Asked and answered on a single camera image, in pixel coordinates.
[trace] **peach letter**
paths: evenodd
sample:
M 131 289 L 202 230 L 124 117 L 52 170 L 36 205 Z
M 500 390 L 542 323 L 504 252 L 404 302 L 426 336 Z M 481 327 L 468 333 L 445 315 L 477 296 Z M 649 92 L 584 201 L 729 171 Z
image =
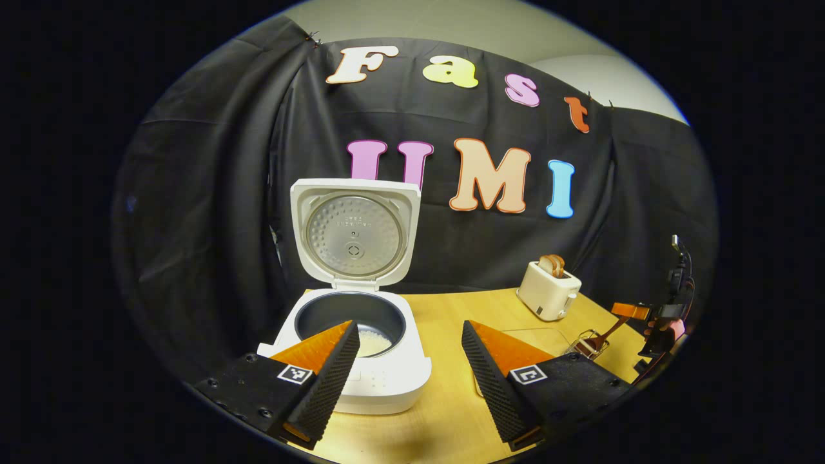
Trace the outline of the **peach letter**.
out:
M 582 115 L 587 115 L 587 109 L 582 106 L 578 98 L 565 97 L 564 101 L 570 105 L 570 121 L 573 122 L 576 129 L 579 129 L 583 134 L 590 132 L 590 126 L 584 123 L 584 117 L 582 117 Z
M 463 88 L 479 85 L 475 79 L 475 64 L 457 56 L 433 56 L 424 68 L 424 77 L 437 83 L 453 83 Z
M 530 162 L 529 153 L 523 149 L 509 149 L 496 168 L 487 146 L 481 140 L 456 139 L 453 145 L 461 153 L 461 174 L 459 190 L 450 200 L 450 208 L 456 211 L 474 210 L 479 205 L 473 195 L 478 185 L 484 209 L 489 210 L 503 190 L 502 199 L 496 203 L 498 210 L 502 213 L 524 211 L 524 180 Z
M 507 83 L 507 89 L 504 92 L 514 102 L 526 107 L 539 105 L 539 96 L 533 92 L 537 87 L 532 80 L 518 74 L 508 74 L 504 77 L 504 82 Z
M 398 47 L 394 45 L 355 47 L 341 50 L 341 53 L 344 58 L 341 59 L 335 74 L 327 78 L 327 83 L 358 83 L 366 79 L 366 74 L 361 72 L 361 66 L 375 71 L 384 62 L 384 54 L 395 56 L 398 54 Z

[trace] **yellow letter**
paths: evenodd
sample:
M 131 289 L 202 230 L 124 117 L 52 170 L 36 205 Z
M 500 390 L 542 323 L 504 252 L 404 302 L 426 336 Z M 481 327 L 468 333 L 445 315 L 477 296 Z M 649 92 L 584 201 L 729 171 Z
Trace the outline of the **yellow letter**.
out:
M 450 208 L 456 211 L 471 211 L 479 205 L 473 190 L 478 185 L 478 193 L 484 209 L 489 210 L 502 193 L 496 207 L 502 213 L 521 213 L 527 208 L 524 202 L 524 178 L 530 154 L 523 149 L 509 149 L 498 168 L 487 146 L 481 140 L 456 139 L 453 143 L 461 153 L 461 174 L 459 190 L 450 200 Z
M 355 47 L 341 50 L 344 58 L 338 65 L 335 74 L 327 78 L 327 83 L 357 83 L 366 79 L 366 74 L 361 72 L 361 66 L 366 65 L 370 71 L 375 71 L 384 62 L 385 54 L 395 56 L 398 54 L 398 47 L 375 46 L 375 47 Z
M 433 56 L 431 65 L 424 68 L 424 77 L 437 83 L 453 83 L 463 88 L 479 85 L 475 80 L 475 65 L 457 56 Z

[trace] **inner pot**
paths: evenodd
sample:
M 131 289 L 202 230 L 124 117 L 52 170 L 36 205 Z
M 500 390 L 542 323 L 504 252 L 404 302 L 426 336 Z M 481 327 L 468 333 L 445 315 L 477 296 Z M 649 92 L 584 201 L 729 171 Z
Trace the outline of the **inner pot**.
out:
M 304 305 L 295 316 L 295 332 L 301 340 L 308 339 L 326 329 L 352 320 L 358 324 L 363 343 L 364 333 L 372 332 L 387 339 L 387 348 L 359 357 L 378 357 L 391 350 L 407 329 L 401 310 L 379 296 L 357 291 L 328 293 Z

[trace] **orange letter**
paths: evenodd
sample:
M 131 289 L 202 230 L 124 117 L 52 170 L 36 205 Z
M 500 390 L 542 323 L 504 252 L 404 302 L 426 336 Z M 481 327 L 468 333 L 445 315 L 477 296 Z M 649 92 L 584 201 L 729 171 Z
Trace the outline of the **orange letter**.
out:
M 456 211 L 474 210 L 479 205 L 473 195 L 476 185 L 486 210 L 493 206 L 502 189 L 502 199 L 496 203 L 499 211 L 521 213 L 527 208 L 524 202 L 524 177 L 530 162 L 529 153 L 523 149 L 509 149 L 496 168 L 487 146 L 481 140 L 456 139 L 453 145 L 461 153 L 461 174 L 459 191 L 450 200 L 450 208 Z
M 582 117 L 582 115 L 587 115 L 587 109 L 582 106 L 578 98 L 565 97 L 564 101 L 570 105 L 570 121 L 573 122 L 576 129 L 579 129 L 583 134 L 590 132 L 590 126 L 584 123 L 584 117 Z
M 356 47 L 341 50 L 341 53 L 344 58 L 341 59 L 335 74 L 327 78 L 327 83 L 358 83 L 366 79 L 366 74 L 361 72 L 361 66 L 366 65 L 367 69 L 375 71 L 384 62 L 384 56 L 381 54 L 395 56 L 398 54 L 398 47 Z M 367 55 L 370 53 L 375 54 L 368 58 Z

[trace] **inner lid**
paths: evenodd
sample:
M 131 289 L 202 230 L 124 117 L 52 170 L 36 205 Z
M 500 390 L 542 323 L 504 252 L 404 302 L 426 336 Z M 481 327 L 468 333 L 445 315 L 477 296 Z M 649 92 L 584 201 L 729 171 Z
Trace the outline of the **inner lid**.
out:
M 309 254 L 336 277 L 370 280 L 394 268 L 406 249 L 398 209 L 366 192 L 321 199 L 306 225 Z

